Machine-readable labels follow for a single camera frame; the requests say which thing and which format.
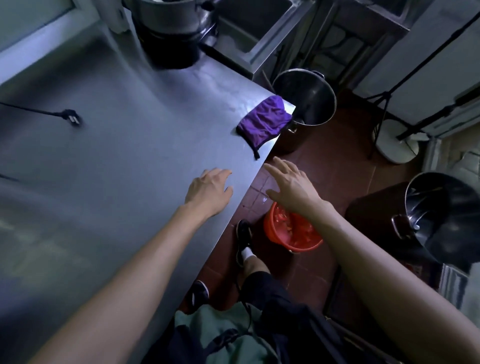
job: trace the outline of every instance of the shoe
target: shoe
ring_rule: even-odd
[[[237,264],[240,268],[243,268],[243,257],[241,252],[245,248],[252,248],[252,224],[247,220],[240,220],[235,227],[235,233],[237,235]]]
[[[196,280],[190,287],[190,297],[187,300],[189,309],[195,312],[201,305],[208,303],[210,295],[208,288],[201,280]]]

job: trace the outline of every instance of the orange bucket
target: orange bucket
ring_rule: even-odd
[[[307,219],[287,212],[276,202],[265,215],[264,230],[268,239],[294,253],[313,250],[323,243],[322,237]]]

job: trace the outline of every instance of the white sock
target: white sock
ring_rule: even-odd
[[[251,256],[256,256],[254,253],[252,253],[252,250],[249,247],[246,247],[245,249],[243,249],[240,254],[243,261],[247,260]]]

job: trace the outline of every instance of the person's right arm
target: person's right arm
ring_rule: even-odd
[[[274,159],[265,168],[280,192],[270,198],[303,215],[322,235],[362,301],[415,363],[480,363],[480,331],[445,298],[350,225],[306,174]]]

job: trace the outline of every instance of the window frame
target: window frame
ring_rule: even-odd
[[[100,19],[92,0],[72,2],[75,8],[0,52],[0,85]]]

